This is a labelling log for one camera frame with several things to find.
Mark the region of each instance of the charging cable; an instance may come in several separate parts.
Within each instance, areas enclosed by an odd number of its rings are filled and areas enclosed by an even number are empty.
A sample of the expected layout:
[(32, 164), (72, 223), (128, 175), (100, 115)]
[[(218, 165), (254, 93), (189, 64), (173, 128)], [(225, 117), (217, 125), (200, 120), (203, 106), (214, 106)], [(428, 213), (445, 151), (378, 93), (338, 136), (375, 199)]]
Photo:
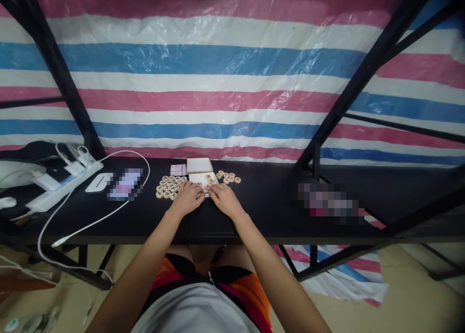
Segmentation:
[[(147, 164), (148, 172), (147, 172), (147, 177), (145, 178), (145, 181), (144, 181), (144, 183), (142, 184), (142, 186), (144, 186), (144, 185), (146, 184), (147, 180), (149, 179), (149, 176), (150, 176), (150, 165), (149, 165), (149, 162), (147, 161), (147, 159), (146, 159), (145, 157), (143, 157), (141, 154), (139, 154), (138, 152), (136, 152), (136, 151), (128, 151), (128, 150), (116, 151), (116, 152), (114, 152), (113, 154), (110, 154), (110, 155), (104, 157), (103, 159), (101, 159), (101, 160), (99, 160), (99, 161), (103, 161), (103, 160), (105, 160), (105, 159), (108, 159), (110, 156), (113, 156), (113, 155), (118, 154), (118, 153), (121, 153), (121, 152), (131, 152), (131, 153), (134, 153), (134, 154), (139, 155), (142, 159), (145, 160), (145, 163)], [(105, 217), (100, 218), (99, 220), (97, 220), (97, 221), (95, 221), (95, 222), (93, 222), (93, 223), (90, 223), (90, 224), (87, 225), (86, 227), (81, 228), (81, 229), (79, 229), (78, 231), (75, 231), (74, 233), (72, 233), (72, 234), (70, 234), (70, 235), (68, 235), (68, 236), (65, 236), (64, 238), (59, 239), (59, 240), (56, 241), (54, 244), (52, 244), (52, 247), (60, 246), (62, 243), (66, 242), (69, 238), (75, 236), (76, 234), (79, 234), (81, 231), (83, 231), (83, 230), (85, 230), (85, 229), (87, 229), (87, 228), (89, 228), (89, 227), (91, 227), (91, 226), (93, 226), (93, 225), (95, 225), (95, 224), (97, 224), (97, 223), (100, 223), (100, 222), (103, 221), (104, 219), (110, 217), (112, 214), (114, 214), (114, 213), (116, 213), (117, 211), (119, 211), (120, 209), (122, 209), (128, 202), (129, 202), (129, 200), (126, 201), (123, 205), (121, 205), (121, 206), (118, 207), (117, 209), (115, 209), (112, 213), (107, 214)]]
[(68, 201), (69, 197), (71, 196), (71, 194), (74, 192), (74, 190), (81, 184), (82, 180), (84, 179), (85, 175), (86, 175), (86, 172), (87, 172), (87, 168), (89, 167), (89, 162), (90, 162), (90, 154), (89, 154), (89, 151), (87, 151), (87, 165), (85, 165), (85, 169), (84, 171), (82, 171), (80, 173), (80, 175), (82, 175), (82, 177), (79, 179), (79, 183), (76, 184), (73, 189), (71, 189), (71, 191), (68, 193), (68, 195), (66, 196), (66, 198), (63, 200), (63, 202), (61, 203), (60, 206), (58, 206), (58, 208), (52, 213), (52, 215), (48, 218), (47, 222), (45, 223), (44, 227), (42, 228), (40, 234), (39, 234), (39, 239), (37, 240), (37, 251), (39, 252), (40, 256), (46, 260), (47, 262), (51, 263), (51, 264), (55, 264), (55, 265), (60, 265), (64, 268), (68, 268), (68, 269), (83, 269), (83, 270), (89, 270), (89, 271), (102, 271), (108, 278), (109, 280), (111, 281), (111, 283), (113, 284), (113, 279), (111, 278), (110, 274), (108, 274), (108, 272), (106, 272), (105, 270), (100, 270), (100, 269), (90, 269), (90, 268), (86, 268), (86, 267), (75, 267), (75, 266), (69, 266), (69, 265), (65, 265), (65, 264), (62, 264), (60, 262), (57, 262), (57, 261), (54, 261), (50, 258), (48, 258), (43, 252), (42, 252), (42, 248), (41, 248), (41, 243), (42, 243), (42, 237), (44, 235), (44, 232), (45, 232), (45, 229), (47, 228), (48, 224), (50, 223), (50, 221), (52, 220), (52, 218), (57, 214), (57, 212), (60, 210), (60, 208)]
[(84, 318), (84, 323), (86, 323), (87, 321), (87, 317), (89, 317), (89, 313), (91, 312), (92, 310), (92, 306), (93, 306), (93, 303), (92, 303), (92, 295), (91, 295), (91, 292), (89, 291), (89, 289), (87, 287), (85, 287), (82, 283), (79, 283), (79, 282), (73, 282), (73, 283), (70, 283), (70, 284), (60, 284), (60, 283), (57, 283), (57, 282), (53, 282), (53, 281), (50, 281), (46, 278), (43, 278), (43, 277), (40, 277), (40, 276), (37, 276), (36, 274), (34, 274), (35, 272), (36, 273), (50, 273), (50, 272), (41, 272), (41, 271), (35, 271), (35, 270), (29, 270), (29, 269), (24, 269), (21, 265), (19, 265), (18, 263), (15, 263), (13, 262), (12, 260), (9, 260), (7, 257), (4, 257), (2, 255), (0, 255), (0, 259), (3, 259), (4, 261), (6, 261), (7, 263), (10, 263), (11, 265), (0, 265), (0, 269), (17, 269), (17, 270), (20, 270), (22, 271), (23, 273), (25, 273), (26, 275), (29, 275), (31, 277), (34, 277), (38, 280), (42, 280), (42, 281), (45, 281), (47, 283), (50, 283), (51, 285), (55, 285), (55, 286), (71, 286), (71, 285), (80, 285), (80, 286), (83, 286), (86, 291), (87, 291), (87, 294), (89, 295), (89, 309), (87, 310), (87, 315), (86, 317)]
[[(84, 178), (85, 173), (87, 172), (87, 168), (88, 168), (88, 166), (89, 166), (90, 155), (89, 155), (89, 151), (87, 150), (86, 147), (84, 147), (84, 146), (79, 146), (78, 149), (80, 149), (80, 148), (85, 148), (85, 150), (87, 151), (87, 164), (85, 165), (85, 166), (86, 166), (85, 170), (81, 173), (81, 174), (83, 175), (83, 176), (81, 177), (81, 180), (82, 180), (82, 179)], [(147, 159), (145, 159), (145, 157), (143, 157), (143, 156), (142, 156), (141, 154), (139, 154), (138, 152), (136, 152), (136, 151), (126, 151), (126, 150), (125, 150), (125, 151), (116, 151), (116, 152), (114, 152), (114, 153), (112, 153), (112, 154), (110, 154), (110, 155), (104, 157), (103, 159), (101, 159), (101, 160), (99, 160), (99, 161), (103, 161), (103, 160), (105, 160), (105, 159), (108, 159), (109, 157), (111, 157), (111, 156), (113, 156), (113, 155), (115, 155), (115, 154), (121, 153), (121, 152), (132, 152), (132, 153), (135, 153), (135, 154), (139, 155), (142, 159), (144, 159), (145, 163), (147, 164), (147, 168), (148, 168), (147, 177), (145, 178), (145, 181), (144, 181), (144, 183), (142, 184), (142, 185), (145, 185), (146, 182), (147, 182), (147, 180), (149, 179), (149, 176), (150, 176), (150, 165), (149, 165), (149, 162), (147, 161)], [(75, 189), (77, 186), (79, 186), (80, 183), (81, 183), (81, 182), (79, 182), (79, 184), (77, 184), (77, 185), (69, 192), (69, 194), (66, 196), (66, 198), (64, 199), (64, 201), (61, 203), (61, 205), (58, 206), (58, 208), (52, 213), (52, 215), (49, 217), (49, 219), (48, 219), (47, 222), (45, 223), (44, 227), (42, 228), (42, 231), (41, 231), (40, 234), (39, 234), (39, 239), (37, 240), (37, 250), (38, 250), (40, 256), (41, 256), (44, 260), (48, 261), (48, 262), (51, 263), (51, 264), (60, 265), (60, 266), (62, 266), (62, 267), (69, 268), (69, 269), (84, 269), (84, 270), (91, 270), (91, 271), (102, 271), (102, 272), (109, 278), (109, 280), (111, 281), (111, 283), (113, 284), (113, 283), (114, 283), (114, 282), (113, 282), (113, 279), (111, 278), (111, 276), (110, 276), (105, 270), (100, 270), (100, 269), (89, 269), (89, 268), (85, 268), (85, 267), (73, 267), (73, 266), (68, 266), (68, 265), (65, 265), (65, 264), (56, 262), (56, 261), (54, 261), (54, 260), (51, 260), (51, 259), (47, 258), (47, 257), (43, 254), (42, 249), (41, 249), (41, 246), (40, 246), (40, 244), (41, 244), (41, 242), (42, 242), (42, 237), (43, 237), (43, 235), (44, 235), (45, 229), (47, 228), (48, 224), (50, 223), (50, 221), (52, 220), (52, 218), (56, 215), (56, 213), (58, 212), (58, 210), (66, 203), (66, 201), (68, 200), (68, 198), (70, 197), (70, 195), (73, 193), (74, 189)], [(91, 227), (91, 226), (93, 226), (93, 225), (95, 225), (95, 224), (101, 222), (102, 220), (104, 220), (104, 219), (110, 217), (112, 214), (116, 213), (116, 212), (119, 211), (121, 208), (123, 208), (123, 206), (126, 205), (128, 202), (129, 202), (129, 201), (126, 201), (123, 205), (121, 205), (120, 207), (118, 207), (117, 209), (115, 209), (112, 213), (107, 214), (105, 217), (100, 218), (99, 220), (97, 220), (97, 221), (95, 221), (95, 222), (93, 222), (93, 223), (87, 225), (86, 227), (84, 227), (84, 228), (82, 228), (82, 229), (80, 229), (80, 230), (78, 230), (78, 231), (72, 233), (71, 235), (68, 235), (68, 236), (66, 236), (66, 237), (64, 237), (64, 238), (59, 239), (59, 240), (56, 241), (54, 244), (52, 244), (52, 247), (57, 247), (57, 246), (61, 245), (62, 243), (64, 243), (64, 242), (67, 241), (69, 238), (73, 237), (74, 235), (76, 235), (76, 234), (80, 233), (81, 231), (83, 231), (83, 230), (85, 230), (85, 229), (87, 229), (87, 228), (89, 228), (89, 227)]]
[(58, 149), (58, 145), (61, 144), (60, 142), (58, 142), (57, 144), (55, 144), (55, 149), (57, 150), (57, 153), (58, 155), (60, 156), (60, 158), (65, 161), (68, 165), (71, 165), (71, 161), (69, 161), (68, 157), (63, 154), (59, 149)]

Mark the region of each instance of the white stripe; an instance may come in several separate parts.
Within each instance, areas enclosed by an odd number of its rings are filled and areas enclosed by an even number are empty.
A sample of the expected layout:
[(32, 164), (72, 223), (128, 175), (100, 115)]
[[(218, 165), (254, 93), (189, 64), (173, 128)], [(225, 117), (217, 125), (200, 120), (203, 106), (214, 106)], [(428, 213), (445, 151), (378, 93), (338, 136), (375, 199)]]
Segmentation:
[(424, 155), (424, 156), (462, 156), (465, 158), (465, 149), (439, 149), (414, 145), (393, 144), (373, 140), (354, 140), (346, 138), (328, 138), (324, 145), (325, 148), (333, 149), (360, 149), (376, 150), (389, 153), (398, 153), (406, 155)]
[(222, 149), (230, 147), (261, 147), (261, 148), (294, 148), (304, 149), (308, 139), (274, 139), (268, 137), (232, 136), (227, 139), (210, 139), (189, 137), (172, 138), (107, 138), (100, 137), (105, 147), (134, 147), (134, 148), (179, 148), (194, 147), (203, 149)]
[(0, 136), (0, 146), (6, 145), (26, 145), (35, 141), (48, 141), (53, 143), (79, 143), (84, 144), (84, 137), (81, 135), (3, 135)]
[[(37, 140), (50, 140), (53, 142), (74, 141), (81, 142), (75, 135), (3, 135), (0, 136), (0, 145), (26, 145)], [(267, 137), (232, 136), (227, 139), (210, 139), (189, 137), (182, 139), (172, 138), (107, 138), (100, 137), (102, 144), (109, 148), (229, 148), (234, 146), (262, 147), (262, 148), (297, 148), (304, 149), (309, 143), (307, 139), (274, 139)]]
[(465, 106), (465, 89), (453, 88), (432, 81), (374, 76), (363, 91)]
[[(272, 122), (282, 124), (319, 125), (325, 113), (300, 112), (275, 109), (250, 109), (235, 111), (129, 111), (87, 109), (94, 122), (114, 124), (236, 124), (241, 121)], [(25, 106), (4, 109), (0, 120), (73, 120), (66, 107)]]
[[(47, 140), (51, 142), (71, 142), (71, 143), (83, 143), (82, 136), (74, 135), (7, 135), (0, 136), (0, 145), (25, 145), (38, 140)], [(101, 138), (102, 143), (106, 142), (106, 138)], [(133, 145), (125, 146), (120, 141), (120, 146), (117, 147), (132, 147), (137, 150), (137, 147)], [(250, 157), (229, 157), (225, 155), (219, 160), (231, 160), (231, 161), (255, 161), (255, 162), (273, 162), (273, 163), (295, 163), (296, 160), (284, 160), (276, 157), (266, 159), (253, 159)], [(321, 159), (322, 165), (355, 165), (355, 166), (389, 166), (389, 167), (441, 167), (450, 168), (455, 167), (453, 165), (430, 165), (430, 164), (412, 164), (412, 163), (392, 163), (392, 162), (380, 162), (370, 160), (334, 160), (334, 159)]]
[[(68, 135), (4, 135), (0, 136), (2, 145), (25, 145), (33, 140), (63, 141)], [(260, 148), (292, 148), (305, 149), (309, 143), (307, 139), (275, 139), (268, 137), (232, 136), (226, 139), (211, 139), (201, 137), (188, 137), (181, 139), (172, 138), (107, 138), (100, 137), (102, 144), (109, 148), (134, 147), (134, 148), (180, 148), (194, 147), (202, 149), (221, 149), (232, 147), (260, 147)], [(417, 146), (406, 146), (378, 141), (356, 141), (351, 139), (328, 138), (325, 147), (334, 149), (360, 149), (379, 150), (382, 152), (424, 155), (461, 157), (465, 156), (465, 150), (461, 149), (437, 149)]]
[[(406, 31), (402, 39), (411, 32)], [(454, 60), (465, 63), (465, 42), (460, 30), (432, 30), (402, 53), (451, 55)]]
[[(341, 93), (348, 79), (335, 76), (237, 76), (237, 75), (154, 75), (131, 73), (72, 72), (78, 89), (171, 91), (315, 91)], [(0, 70), (0, 86), (53, 87), (49, 72)]]
[[(79, 89), (144, 92), (170, 91), (313, 91), (340, 94), (348, 80), (335, 76), (151, 75), (129, 73), (71, 73)], [(0, 87), (56, 88), (49, 72), (0, 70)], [(465, 89), (428, 81), (374, 77), (366, 92), (465, 105)]]
[(372, 272), (368, 270), (354, 269), (360, 275), (366, 277), (370, 281), (383, 283), (383, 275), (380, 272)]
[[(349, 110), (347, 113), (361, 115), (370, 117), (373, 119), (379, 120), (386, 120), (394, 123), (401, 123), (404, 125), (411, 125), (416, 127), (422, 127), (430, 130), (437, 130), (442, 132), (447, 132), (451, 134), (461, 135), (465, 133), (465, 124), (456, 123), (456, 122), (443, 122), (443, 121), (432, 121), (432, 120), (416, 120), (410, 118), (403, 118), (397, 116), (390, 116), (390, 115), (379, 115), (379, 114), (372, 114), (372, 113), (364, 113), (364, 112), (355, 112)], [(359, 124), (362, 126), (368, 126), (368, 122), (352, 120), (353, 124)]]
[[(227, 45), (291, 49), (338, 48), (368, 52), (381, 34), (372, 26), (258, 20), (229, 16), (113, 18), (81, 15), (47, 20), (59, 44)], [(12, 18), (0, 18), (0, 41), (32, 44)]]
[(452, 168), (455, 165), (441, 165), (441, 164), (416, 164), (416, 163), (394, 163), (389, 161), (373, 161), (373, 160), (355, 160), (355, 159), (324, 159), (320, 160), (322, 165), (341, 165), (341, 166), (383, 166), (383, 167), (438, 167), (438, 168)]

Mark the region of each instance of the blurred object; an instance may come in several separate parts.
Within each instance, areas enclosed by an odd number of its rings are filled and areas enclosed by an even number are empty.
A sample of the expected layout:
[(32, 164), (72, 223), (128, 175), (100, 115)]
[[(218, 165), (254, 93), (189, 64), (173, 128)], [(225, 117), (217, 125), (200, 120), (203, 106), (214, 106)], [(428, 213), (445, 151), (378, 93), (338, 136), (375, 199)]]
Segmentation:
[(5, 327), (5, 333), (49, 333), (57, 322), (58, 307), (50, 314), (14, 318)]

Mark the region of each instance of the striped tarp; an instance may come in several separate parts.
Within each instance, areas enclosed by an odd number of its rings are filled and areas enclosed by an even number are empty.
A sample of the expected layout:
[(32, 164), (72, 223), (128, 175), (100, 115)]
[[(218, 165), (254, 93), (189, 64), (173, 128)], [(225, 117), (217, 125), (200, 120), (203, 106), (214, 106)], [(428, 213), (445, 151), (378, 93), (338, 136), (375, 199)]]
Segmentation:
[[(107, 152), (294, 162), (401, 0), (39, 0)], [(431, 0), (412, 29), (449, 0)], [(58, 95), (0, 7), (0, 99)], [(449, 19), (351, 111), (465, 133), (465, 52)], [(64, 104), (0, 112), (0, 148), (82, 142)], [(344, 119), (322, 164), (450, 167), (465, 146)]]

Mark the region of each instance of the lap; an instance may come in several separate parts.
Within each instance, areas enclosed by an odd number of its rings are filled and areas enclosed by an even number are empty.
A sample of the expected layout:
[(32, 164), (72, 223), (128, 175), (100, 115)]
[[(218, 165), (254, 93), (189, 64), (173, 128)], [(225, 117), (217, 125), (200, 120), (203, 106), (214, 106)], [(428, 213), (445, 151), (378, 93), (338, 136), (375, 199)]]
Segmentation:
[(212, 280), (214, 285), (254, 322), (253, 315), (250, 315), (251, 305), (254, 307), (252, 311), (258, 310), (260, 316), (263, 316), (271, 327), (270, 302), (248, 254), (245, 257), (244, 251), (247, 252), (243, 246), (227, 246), (223, 256), (209, 272), (210, 277), (204, 277), (196, 272), (187, 246), (171, 246), (163, 259), (141, 315), (155, 300), (175, 288)]

